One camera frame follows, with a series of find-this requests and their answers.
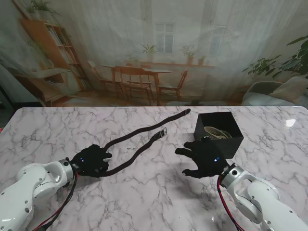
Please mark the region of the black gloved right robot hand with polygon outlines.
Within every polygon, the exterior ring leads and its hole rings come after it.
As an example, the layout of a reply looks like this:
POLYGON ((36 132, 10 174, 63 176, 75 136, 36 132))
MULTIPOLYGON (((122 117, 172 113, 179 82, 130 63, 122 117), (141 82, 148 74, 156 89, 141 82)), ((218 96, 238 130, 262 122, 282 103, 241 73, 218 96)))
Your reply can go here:
POLYGON ((209 137, 200 141, 184 143, 183 148, 177 148, 175 154, 186 156, 194 161, 197 169, 183 170, 183 174, 193 178, 213 177, 223 173, 229 164, 218 147, 209 137))

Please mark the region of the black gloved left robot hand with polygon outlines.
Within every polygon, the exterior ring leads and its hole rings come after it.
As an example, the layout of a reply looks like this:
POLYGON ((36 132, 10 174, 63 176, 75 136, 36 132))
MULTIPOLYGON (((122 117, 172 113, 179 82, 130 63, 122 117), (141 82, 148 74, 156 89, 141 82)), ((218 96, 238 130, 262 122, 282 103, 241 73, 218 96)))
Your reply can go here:
POLYGON ((77 153, 70 161, 75 172, 80 176, 100 178, 108 170, 109 164, 105 159, 112 157, 111 153, 106 153, 104 148, 92 144, 88 148, 77 153))

